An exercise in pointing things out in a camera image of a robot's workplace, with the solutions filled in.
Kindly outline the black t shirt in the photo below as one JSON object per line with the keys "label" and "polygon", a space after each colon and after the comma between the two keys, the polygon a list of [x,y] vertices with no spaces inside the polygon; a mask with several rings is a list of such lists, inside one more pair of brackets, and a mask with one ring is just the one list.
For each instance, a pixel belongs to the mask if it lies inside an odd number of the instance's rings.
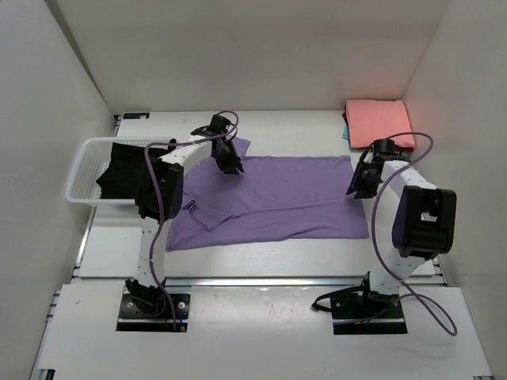
{"label": "black t shirt", "polygon": [[145,148],[114,142],[109,167],[96,179],[103,200],[139,200],[154,194],[154,186],[144,157]]}

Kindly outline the white plastic basket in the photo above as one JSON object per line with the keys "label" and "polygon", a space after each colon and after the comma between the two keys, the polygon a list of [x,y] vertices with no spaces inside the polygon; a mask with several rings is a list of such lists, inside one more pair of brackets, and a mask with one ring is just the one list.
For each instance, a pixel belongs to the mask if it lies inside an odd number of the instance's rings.
{"label": "white plastic basket", "polygon": [[134,199],[102,199],[101,186],[96,182],[109,167],[113,143],[141,148],[144,158],[145,146],[155,139],[102,137],[85,141],[79,149],[67,180],[65,197],[70,203],[83,203],[93,207],[131,206]]}

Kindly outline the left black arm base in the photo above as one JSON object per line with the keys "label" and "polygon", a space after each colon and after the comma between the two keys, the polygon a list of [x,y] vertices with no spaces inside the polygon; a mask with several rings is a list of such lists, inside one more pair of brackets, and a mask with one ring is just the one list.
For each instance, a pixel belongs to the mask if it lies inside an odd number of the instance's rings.
{"label": "left black arm base", "polygon": [[186,333],[189,329],[191,294],[189,292],[170,292],[174,313],[165,295],[148,306],[136,300],[126,287],[123,289],[116,319],[116,331],[148,333]]}

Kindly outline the pink folded t shirt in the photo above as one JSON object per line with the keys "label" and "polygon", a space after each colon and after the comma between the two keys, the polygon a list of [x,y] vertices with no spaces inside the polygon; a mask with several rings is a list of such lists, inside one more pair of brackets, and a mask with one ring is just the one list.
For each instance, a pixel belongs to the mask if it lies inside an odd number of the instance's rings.
{"label": "pink folded t shirt", "polygon": [[412,131],[406,107],[401,100],[347,100],[345,112],[349,123],[349,141],[355,150],[362,150],[377,139]]}

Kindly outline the purple t shirt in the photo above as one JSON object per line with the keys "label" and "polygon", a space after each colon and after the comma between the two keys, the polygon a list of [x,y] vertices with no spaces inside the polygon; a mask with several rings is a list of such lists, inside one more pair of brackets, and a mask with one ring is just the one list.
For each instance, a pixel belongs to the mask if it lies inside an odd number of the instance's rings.
{"label": "purple t shirt", "polygon": [[184,179],[183,205],[172,221],[167,251],[287,239],[363,239],[368,224],[360,200],[347,195],[351,157],[249,156],[245,170],[222,173],[211,158]]}

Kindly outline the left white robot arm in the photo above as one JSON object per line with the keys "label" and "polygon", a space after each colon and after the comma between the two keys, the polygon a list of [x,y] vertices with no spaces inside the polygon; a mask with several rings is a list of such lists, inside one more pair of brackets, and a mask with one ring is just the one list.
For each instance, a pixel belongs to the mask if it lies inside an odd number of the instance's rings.
{"label": "left white robot arm", "polygon": [[135,205],[142,226],[138,266],[126,288],[146,314],[163,311],[171,298],[166,290],[166,243],[161,237],[183,207],[184,179],[201,162],[213,159],[221,173],[244,173],[234,146],[239,117],[233,111],[215,113],[211,121],[179,142],[151,142],[144,148],[145,167],[137,183]]}

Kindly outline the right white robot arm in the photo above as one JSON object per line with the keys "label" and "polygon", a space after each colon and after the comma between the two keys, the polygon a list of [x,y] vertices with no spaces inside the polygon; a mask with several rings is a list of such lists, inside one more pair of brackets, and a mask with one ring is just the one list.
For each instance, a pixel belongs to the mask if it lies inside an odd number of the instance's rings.
{"label": "right white robot arm", "polygon": [[377,139],[360,156],[346,194],[379,202],[387,187],[398,197],[392,248],[379,259],[379,267],[365,275],[355,297],[356,310],[365,317],[393,302],[415,269],[448,253],[453,244],[456,193],[428,182],[396,149],[393,139]]}

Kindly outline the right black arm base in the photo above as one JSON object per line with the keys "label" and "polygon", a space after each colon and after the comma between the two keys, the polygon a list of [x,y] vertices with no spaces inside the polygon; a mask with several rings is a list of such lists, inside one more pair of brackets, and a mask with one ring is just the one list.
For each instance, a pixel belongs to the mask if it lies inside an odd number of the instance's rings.
{"label": "right black arm base", "polygon": [[331,314],[336,336],[408,333],[399,296],[373,291],[369,275],[354,287],[318,296],[311,309]]}

